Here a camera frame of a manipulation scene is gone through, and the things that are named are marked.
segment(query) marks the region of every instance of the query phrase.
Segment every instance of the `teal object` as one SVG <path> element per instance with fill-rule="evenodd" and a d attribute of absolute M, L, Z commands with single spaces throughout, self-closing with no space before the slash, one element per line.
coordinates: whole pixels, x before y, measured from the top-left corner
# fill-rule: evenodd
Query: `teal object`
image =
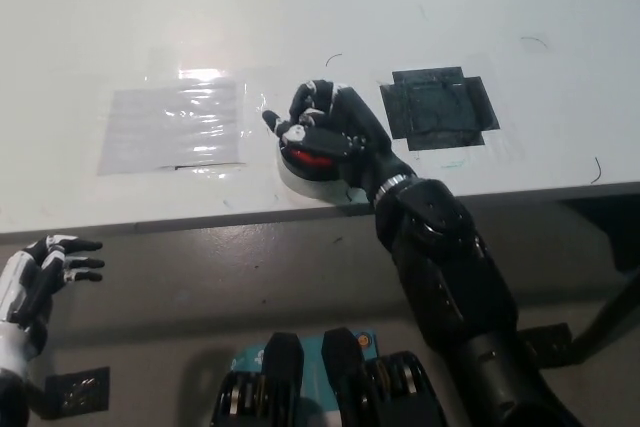
<path fill-rule="evenodd" d="M 372 330 L 352 330 L 354 337 L 362 347 L 362 354 L 365 360 L 378 356 L 375 334 Z M 333 390 L 329 385 L 327 372 L 322 361 L 322 335 L 304 337 L 300 339 L 304 350 L 304 370 L 302 375 L 302 389 L 300 392 L 300 404 L 298 405 L 298 415 L 296 425 L 307 427 L 314 417 L 324 417 L 324 422 L 319 425 L 333 425 L 331 418 L 338 419 L 339 416 L 329 415 L 338 411 L 338 402 L 333 395 Z M 266 343 L 247 347 L 234 357 L 231 362 L 231 370 L 244 372 L 260 372 L 262 370 L 262 357 Z"/>

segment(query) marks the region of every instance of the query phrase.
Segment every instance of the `table surface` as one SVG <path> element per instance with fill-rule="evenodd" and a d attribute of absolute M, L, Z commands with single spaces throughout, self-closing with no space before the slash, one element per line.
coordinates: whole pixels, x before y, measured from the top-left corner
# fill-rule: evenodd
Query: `table surface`
<path fill-rule="evenodd" d="M 638 0 L 0 0 L 0 234 L 192 228 L 336 215 L 361 193 L 294 192 L 260 110 L 352 85 L 388 126 L 391 73 L 461 66 L 501 123 L 485 146 L 409 152 L 460 196 L 556 198 L 640 181 Z M 114 92 L 218 69 L 245 102 L 238 165 L 98 175 Z"/>

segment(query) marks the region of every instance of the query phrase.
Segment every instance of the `black joint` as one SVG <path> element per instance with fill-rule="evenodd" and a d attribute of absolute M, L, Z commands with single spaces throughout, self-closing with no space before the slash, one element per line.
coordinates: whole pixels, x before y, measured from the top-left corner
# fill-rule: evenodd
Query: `black joint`
<path fill-rule="evenodd" d="M 300 392 L 304 351 L 296 334 L 276 332 L 264 348 L 262 373 L 270 379 L 293 382 Z"/>
<path fill-rule="evenodd" d="M 30 260 L 27 262 L 22 274 L 20 275 L 20 285 L 22 285 L 25 290 L 29 290 L 41 271 L 42 269 L 40 269 L 35 262 Z"/>
<path fill-rule="evenodd" d="M 37 355 L 40 355 L 47 344 L 49 336 L 47 326 L 40 318 L 33 321 L 28 330 L 29 343 L 36 349 Z"/>
<path fill-rule="evenodd" d="M 322 340 L 322 360 L 329 384 L 338 390 L 341 379 L 351 375 L 364 362 L 362 347 L 346 327 L 329 330 Z"/>

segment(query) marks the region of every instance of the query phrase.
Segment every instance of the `robotic hand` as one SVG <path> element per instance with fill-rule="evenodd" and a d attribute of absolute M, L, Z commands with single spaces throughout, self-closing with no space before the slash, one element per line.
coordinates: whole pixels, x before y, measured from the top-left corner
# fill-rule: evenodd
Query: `robotic hand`
<path fill-rule="evenodd" d="M 0 425 L 21 427 L 29 419 L 27 364 L 47 342 L 52 296 L 70 282 L 99 282 L 91 269 L 104 262 L 84 256 L 100 242 L 51 235 L 16 252 L 0 275 Z"/>
<path fill-rule="evenodd" d="M 445 360 L 473 425 L 579 426 L 519 339 L 511 293 L 446 186 L 417 178 L 393 154 L 384 128 L 350 87 L 308 82 L 289 113 L 285 121 L 271 111 L 263 118 L 281 149 L 329 158 L 342 179 L 365 190 L 422 335 Z"/>

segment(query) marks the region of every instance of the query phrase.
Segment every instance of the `transparent plastic sheet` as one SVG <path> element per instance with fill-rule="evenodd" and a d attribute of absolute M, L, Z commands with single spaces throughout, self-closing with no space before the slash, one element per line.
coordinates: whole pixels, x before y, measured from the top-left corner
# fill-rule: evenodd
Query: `transparent plastic sheet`
<path fill-rule="evenodd" d="M 240 163 L 244 82 L 217 69 L 114 93 L 100 175 Z"/>

